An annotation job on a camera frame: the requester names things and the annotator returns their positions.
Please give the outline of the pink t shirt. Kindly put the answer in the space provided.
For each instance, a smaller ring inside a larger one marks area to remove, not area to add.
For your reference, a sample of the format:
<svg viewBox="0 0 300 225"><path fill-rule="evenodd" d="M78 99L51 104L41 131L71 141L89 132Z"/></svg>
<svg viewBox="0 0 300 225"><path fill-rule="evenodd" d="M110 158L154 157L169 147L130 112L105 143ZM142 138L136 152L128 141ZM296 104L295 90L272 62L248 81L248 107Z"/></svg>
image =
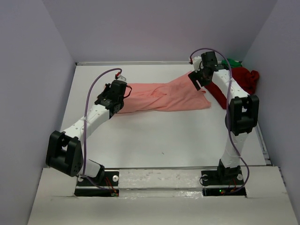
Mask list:
<svg viewBox="0 0 300 225"><path fill-rule="evenodd" d="M132 83L132 91L124 99L119 113L141 111L191 111L210 108L211 102L205 97L206 91L197 91L188 74L167 83Z"/></svg>

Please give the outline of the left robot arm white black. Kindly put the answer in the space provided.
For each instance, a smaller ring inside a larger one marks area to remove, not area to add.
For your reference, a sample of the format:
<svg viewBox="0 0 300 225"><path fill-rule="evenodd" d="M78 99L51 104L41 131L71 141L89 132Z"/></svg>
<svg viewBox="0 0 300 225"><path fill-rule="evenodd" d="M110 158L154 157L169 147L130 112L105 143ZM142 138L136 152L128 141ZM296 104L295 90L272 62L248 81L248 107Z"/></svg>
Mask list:
<svg viewBox="0 0 300 225"><path fill-rule="evenodd" d="M49 138L45 163L70 177L85 177L99 185L105 167L87 159L87 138L124 106L127 83L114 80L106 84L94 105L76 123L63 131L53 131Z"/></svg>

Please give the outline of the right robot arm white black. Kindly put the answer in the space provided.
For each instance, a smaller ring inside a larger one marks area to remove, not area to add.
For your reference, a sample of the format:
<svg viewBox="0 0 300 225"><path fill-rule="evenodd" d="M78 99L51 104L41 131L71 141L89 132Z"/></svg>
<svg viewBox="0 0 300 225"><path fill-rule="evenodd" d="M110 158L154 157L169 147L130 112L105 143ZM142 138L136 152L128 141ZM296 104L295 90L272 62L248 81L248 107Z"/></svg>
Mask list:
<svg viewBox="0 0 300 225"><path fill-rule="evenodd" d="M225 96L225 126L228 132L224 153L216 170L202 171L200 183L205 186L243 187L248 178L244 178L241 164L245 160L241 156L248 135L257 126L259 98L244 91L233 78L233 70L229 61L219 63L217 51L203 49L201 56L190 54L189 64L194 70L188 74L197 90L214 83Z"/></svg>

